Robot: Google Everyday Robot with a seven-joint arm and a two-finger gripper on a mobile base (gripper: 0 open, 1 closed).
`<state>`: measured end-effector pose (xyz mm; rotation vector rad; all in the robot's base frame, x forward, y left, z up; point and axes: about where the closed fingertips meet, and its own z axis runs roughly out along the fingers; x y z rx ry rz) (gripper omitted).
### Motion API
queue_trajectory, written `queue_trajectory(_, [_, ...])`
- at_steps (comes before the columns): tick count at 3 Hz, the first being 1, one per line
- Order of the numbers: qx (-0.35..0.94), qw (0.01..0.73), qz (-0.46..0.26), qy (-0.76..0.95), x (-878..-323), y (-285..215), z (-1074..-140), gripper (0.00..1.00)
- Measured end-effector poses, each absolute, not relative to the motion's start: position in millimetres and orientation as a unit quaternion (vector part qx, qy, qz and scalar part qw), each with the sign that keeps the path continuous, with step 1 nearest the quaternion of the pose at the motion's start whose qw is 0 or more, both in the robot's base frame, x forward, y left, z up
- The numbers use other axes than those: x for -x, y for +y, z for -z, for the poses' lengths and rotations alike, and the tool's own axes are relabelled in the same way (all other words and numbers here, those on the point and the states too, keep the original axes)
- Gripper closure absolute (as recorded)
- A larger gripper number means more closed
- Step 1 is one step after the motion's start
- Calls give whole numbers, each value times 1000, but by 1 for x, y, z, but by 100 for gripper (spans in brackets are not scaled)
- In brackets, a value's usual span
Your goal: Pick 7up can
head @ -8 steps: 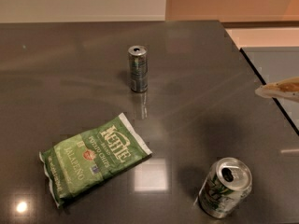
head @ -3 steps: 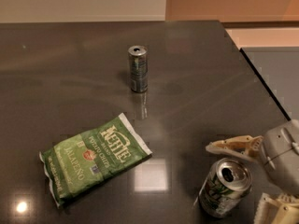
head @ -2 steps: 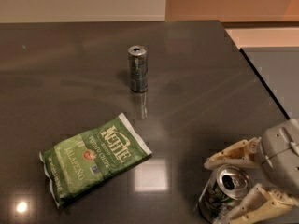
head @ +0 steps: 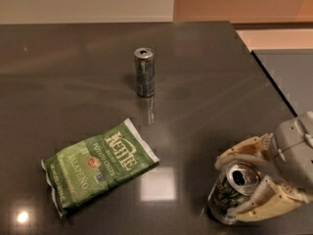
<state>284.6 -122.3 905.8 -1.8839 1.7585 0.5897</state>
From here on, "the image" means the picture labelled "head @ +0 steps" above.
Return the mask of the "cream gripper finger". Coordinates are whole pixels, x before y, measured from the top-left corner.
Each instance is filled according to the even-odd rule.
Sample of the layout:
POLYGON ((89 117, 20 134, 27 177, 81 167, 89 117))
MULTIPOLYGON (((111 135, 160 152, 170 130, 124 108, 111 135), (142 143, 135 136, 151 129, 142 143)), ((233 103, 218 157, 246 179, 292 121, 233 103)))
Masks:
POLYGON ((224 165, 234 161, 247 162, 253 165, 269 165, 271 159, 268 151, 272 138, 272 133, 248 138, 222 153, 217 158, 214 167, 220 170, 224 165))
POLYGON ((312 202, 313 193, 266 175, 249 199, 235 208, 229 208, 227 214, 238 221, 253 222, 292 212, 302 204, 312 202))

